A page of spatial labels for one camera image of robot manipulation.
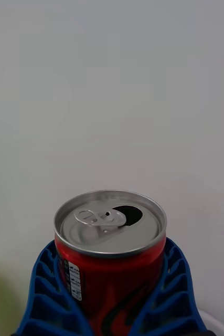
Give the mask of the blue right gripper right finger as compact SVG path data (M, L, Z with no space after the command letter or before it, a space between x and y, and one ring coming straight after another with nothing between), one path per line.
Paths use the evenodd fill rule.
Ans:
M162 275L129 335L191 335L206 331L196 306L189 264L168 238Z

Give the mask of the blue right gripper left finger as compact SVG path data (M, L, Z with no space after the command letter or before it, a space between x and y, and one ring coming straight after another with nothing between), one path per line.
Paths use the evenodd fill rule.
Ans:
M80 308L63 287L57 261L51 241L34 264L26 310L15 335L93 335Z

